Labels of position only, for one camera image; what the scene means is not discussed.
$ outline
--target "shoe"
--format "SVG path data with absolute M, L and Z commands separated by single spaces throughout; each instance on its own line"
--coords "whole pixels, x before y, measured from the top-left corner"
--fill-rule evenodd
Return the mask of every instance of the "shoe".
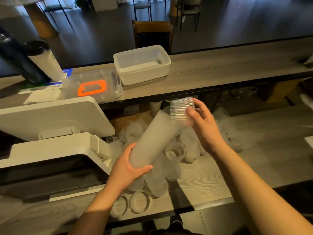
M 179 222 L 182 225 L 182 227 L 184 227 L 182 223 L 182 218 L 180 217 L 179 214 L 170 216 L 170 224 L 173 224 L 174 222 Z

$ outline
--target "orange lid frame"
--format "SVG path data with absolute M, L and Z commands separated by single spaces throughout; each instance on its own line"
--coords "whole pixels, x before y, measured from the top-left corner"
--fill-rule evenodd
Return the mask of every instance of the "orange lid frame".
M 85 86 L 93 85 L 93 84 L 99 84 L 99 86 L 101 88 L 98 89 L 98 90 L 92 90 L 92 91 L 88 91 L 88 92 L 83 92 L 83 91 L 85 91 Z M 79 88 L 77 90 L 77 95 L 78 96 L 88 96 L 88 95 L 98 94 L 98 93 L 104 92 L 105 89 L 106 89 L 106 81 L 105 80 L 85 82 L 85 83 L 80 84 L 80 86 L 79 86 Z

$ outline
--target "wood grain surface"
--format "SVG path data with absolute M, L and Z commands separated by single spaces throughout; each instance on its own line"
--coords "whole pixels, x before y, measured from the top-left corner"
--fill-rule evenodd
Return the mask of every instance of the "wood grain surface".
M 245 149 L 239 154 L 270 186 L 278 187 L 313 179 L 312 148 L 304 137 L 313 135 L 313 111 L 305 105 L 233 117 L 237 123 L 237 138 Z M 215 161 L 210 155 L 201 156 L 192 164 L 181 164 L 179 189 L 150 199 L 146 211 L 131 210 L 117 220 L 173 211 L 174 207 L 199 208 L 210 201 L 231 197 Z M 95 194 L 61 201 L 22 203 L 13 198 L 0 198 L 0 234 L 50 235 L 68 231 Z
M 309 57 L 313 37 L 171 55 L 166 77 L 123 87 L 121 100 L 311 71 L 298 61 Z M 114 67 L 79 67 L 73 74 Z M 0 78 L 0 109 L 21 105 L 15 95 L 21 76 Z

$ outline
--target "ribbed plastic cup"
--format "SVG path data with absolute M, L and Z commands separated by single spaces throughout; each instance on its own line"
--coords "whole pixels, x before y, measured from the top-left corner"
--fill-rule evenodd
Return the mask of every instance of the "ribbed plastic cup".
M 171 102 L 170 112 L 171 121 L 180 122 L 182 125 L 191 126 L 193 124 L 192 119 L 188 116 L 186 109 L 188 107 L 195 108 L 194 101 L 191 97 L 186 97 Z

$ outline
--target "floor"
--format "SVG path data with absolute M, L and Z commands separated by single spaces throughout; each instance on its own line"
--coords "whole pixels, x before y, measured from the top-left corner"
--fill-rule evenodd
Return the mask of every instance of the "floor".
M 197 32 L 192 16 L 186 18 L 181 33 L 174 28 L 173 53 L 313 35 L 312 4 L 306 0 L 204 0 Z M 153 2 L 153 20 L 169 20 L 170 1 L 166 7 Z M 53 24 L 60 35 L 46 39 L 62 68 L 112 61 L 115 53 L 135 48 L 132 5 L 98 13 L 73 9 L 67 14 L 73 29 L 63 12 L 55 12 L 57 25 Z M 147 21 L 147 10 L 138 10 L 137 18 Z M 0 25 L 19 41 L 38 39 L 27 16 L 1 19 Z M 0 69 L 0 76 L 15 74 L 1 59 Z
M 180 216 L 185 229 L 203 235 L 231 235 L 245 224 L 235 203 L 192 211 Z M 167 229 L 170 225 L 170 218 L 163 217 L 153 222 L 157 229 Z M 108 233 L 110 235 L 144 235 L 147 232 L 143 230 L 141 223 L 136 223 L 114 228 L 106 234 Z

